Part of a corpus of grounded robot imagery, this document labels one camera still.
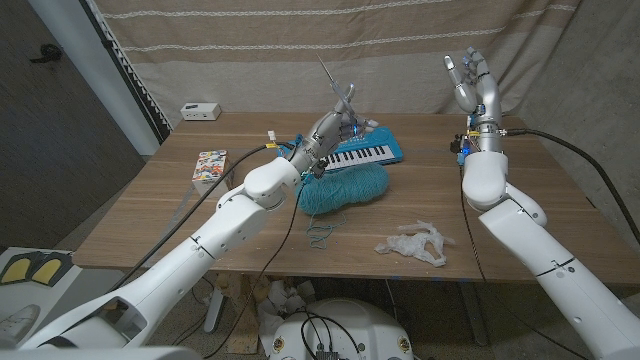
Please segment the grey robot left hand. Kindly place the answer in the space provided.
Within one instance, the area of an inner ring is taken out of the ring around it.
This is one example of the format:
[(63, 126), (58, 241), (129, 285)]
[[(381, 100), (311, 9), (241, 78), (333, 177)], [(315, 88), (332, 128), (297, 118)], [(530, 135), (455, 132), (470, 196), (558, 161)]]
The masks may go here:
[(326, 158), (344, 141), (363, 137), (373, 132), (379, 123), (355, 113), (350, 101), (355, 95), (351, 83), (346, 92), (339, 89), (340, 100), (333, 110), (326, 113), (311, 128), (302, 142), (285, 158), (300, 172), (313, 173), (316, 178), (324, 175)]

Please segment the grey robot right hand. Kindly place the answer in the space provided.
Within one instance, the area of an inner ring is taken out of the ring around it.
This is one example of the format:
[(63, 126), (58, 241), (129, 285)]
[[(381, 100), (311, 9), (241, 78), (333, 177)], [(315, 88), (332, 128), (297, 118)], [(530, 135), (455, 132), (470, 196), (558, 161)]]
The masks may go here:
[(497, 81), (485, 57), (473, 47), (466, 50), (462, 67), (450, 55), (443, 59), (447, 74), (454, 86), (454, 97), (459, 107), (471, 115), (468, 128), (477, 131), (480, 151), (501, 152), (499, 131), (502, 128), (502, 108)]

